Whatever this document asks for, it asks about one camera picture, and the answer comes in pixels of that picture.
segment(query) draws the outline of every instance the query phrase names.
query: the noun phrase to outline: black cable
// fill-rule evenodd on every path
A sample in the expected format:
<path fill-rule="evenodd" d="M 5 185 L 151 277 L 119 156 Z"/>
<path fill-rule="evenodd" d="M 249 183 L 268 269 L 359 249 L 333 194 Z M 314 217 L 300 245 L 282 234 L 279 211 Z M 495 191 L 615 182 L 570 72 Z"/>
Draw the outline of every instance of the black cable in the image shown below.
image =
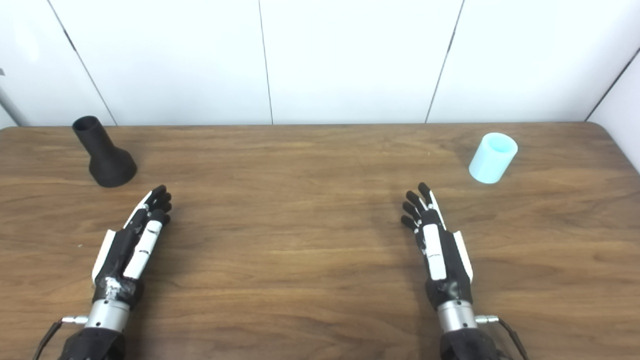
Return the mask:
<path fill-rule="evenodd" d="M 503 319 L 499 319 L 498 322 L 509 333 L 509 337 L 511 338 L 511 340 L 513 340 L 513 343 L 516 345 L 516 348 L 518 349 L 518 352 L 522 356 L 522 359 L 529 360 L 527 351 L 524 349 L 524 346 L 520 341 L 520 337 L 518 337 L 518 333 L 515 332 Z"/>
<path fill-rule="evenodd" d="M 47 331 L 47 333 L 44 334 L 44 338 L 42 338 L 42 340 L 40 340 L 40 344 L 38 345 L 38 348 L 36 349 L 36 353 L 33 355 L 33 360 L 38 360 L 38 358 L 40 357 L 40 354 L 42 354 L 42 350 L 44 350 L 44 347 L 47 346 L 49 340 L 51 340 L 51 338 L 53 338 L 53 336 L 56 334 L 56 331 L 58 331 L 58 329 L 61 326 L 62 326 L 62 319 L 60 319 L 57 322 L 54 322 L 53 324 L 51 324 L 51 327 L 49 328 L 49 331 Z"/>

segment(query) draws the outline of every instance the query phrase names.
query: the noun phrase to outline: black vase-shaped object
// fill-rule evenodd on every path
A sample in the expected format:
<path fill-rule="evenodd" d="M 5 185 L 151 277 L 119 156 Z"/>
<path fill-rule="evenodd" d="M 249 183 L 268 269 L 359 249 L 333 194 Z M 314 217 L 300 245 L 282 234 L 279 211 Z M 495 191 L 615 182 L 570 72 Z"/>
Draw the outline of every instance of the black vase-shaped object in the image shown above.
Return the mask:
<path fill-rule="evenodd" d="M 131 180 L 137 171 L 131 155 L 113 142 L 95 116 L 77 119 L 74 132 L 84 148 L 89 152 L 89 172 L 100 186 L 114 188 Z"/>

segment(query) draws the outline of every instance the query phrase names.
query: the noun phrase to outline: black fingertip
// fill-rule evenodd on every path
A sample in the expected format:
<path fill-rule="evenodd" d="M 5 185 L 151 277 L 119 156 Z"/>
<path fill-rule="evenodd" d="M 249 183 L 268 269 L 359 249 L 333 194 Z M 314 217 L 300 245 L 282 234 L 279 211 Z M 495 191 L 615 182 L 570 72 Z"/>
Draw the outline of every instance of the black fingertip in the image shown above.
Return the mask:
<path fill-rule="evenodd" d="M 151 212 L 151 216 L 149 217 L 149 221 L 159 221 L 159 222 L 163 222 L 164 221 L 164 211 L 160 210 L 160 209 L 156 209 L 153 210 Z"/>
<path fill-rule="evenodd" d="M 416 195 L 413 191 L 409 190 L 406 192 L 406 199 L 409 200 L 416 207 L 420 204 L 420 199 L 418 195 Z"/>
<path fill-rule="evenodd" d="M 425 183 L 420 183 L 418 185 L 418 191 L 422 194 L 424 200 L 426 200 L 427 204 L 431 204 L 433 201 L 431 200 L 431 189 Z"/>
<path fill-rule="evenodd" d="M 168 213 L 169 211 L 171 211 L 172 208 L 173 206 L 171 205 L 171 202 L 167 202 L 166 204 L 160 207 L 160 210 L 164 211 L 165 213 Z"/>
<path fill-rule="evenodd" d="M 403 215 L 400 218 L 400 222 L 404 224 L 404 226 L 408 227 L 411 230 L 416 230 L 417 226 L 415 225 L 415 221 L 413 221 L 410 217 Z"/>
<path fill-rule="evenodd" d="M 153 204 L 156 201 L 156 199 L 158 199 L 158 197 L 164 193 L 166 193 L 165 185 L 160 185 L 157 188 L 151 190 L 151 196 L 147 199 L 147 201 L 145 201 L 145 204 L 148 204 L 148 205 Z"/>
<path fill-rule="evenodd" d="M 164 193 L 158 197 L 149 205 L 149 209 L 161 209 L 166 203 L 171 201 L 171 193 Z"/>

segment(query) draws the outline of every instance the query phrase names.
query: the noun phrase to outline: wooden table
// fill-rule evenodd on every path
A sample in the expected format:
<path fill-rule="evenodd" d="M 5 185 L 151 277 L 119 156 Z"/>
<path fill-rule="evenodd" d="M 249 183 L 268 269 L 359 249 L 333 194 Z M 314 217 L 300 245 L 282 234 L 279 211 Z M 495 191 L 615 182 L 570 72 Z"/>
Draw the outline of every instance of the wooden table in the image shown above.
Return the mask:
<path fill-rule="evenodd" d="M 89 311 L 104 232 L 161 183 L 173 221 L 129 359 L 437 359 L 426 271 L 399 222 L 421 181 L 465 236 L 476 312 L 505 318 L 531 359 L 640 354 L 640 177 L 597 125 L 108 131 L 139 168 L 114 189 L 93 182 L 71 128 L 0 133 L 1 359 L 30 358 L 51 322 Z M 467 172 L 490 131 L 520 146 L 494 185 Z"/>

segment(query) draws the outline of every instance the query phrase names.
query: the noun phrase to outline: light blue cup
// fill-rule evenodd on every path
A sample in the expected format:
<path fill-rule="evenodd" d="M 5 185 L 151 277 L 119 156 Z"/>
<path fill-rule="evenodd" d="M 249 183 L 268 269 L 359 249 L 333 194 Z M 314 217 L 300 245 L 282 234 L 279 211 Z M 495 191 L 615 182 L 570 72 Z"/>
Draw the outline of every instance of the light blue cup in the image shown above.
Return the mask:
<path fill-rule="evenodd" d="M 518 144 L 512 138 L 505 134 L 488 133 L 483 136 L 476 155 L 471 160 L 469 172 L 481 183 L 497 183 L 516 152 Z"/>

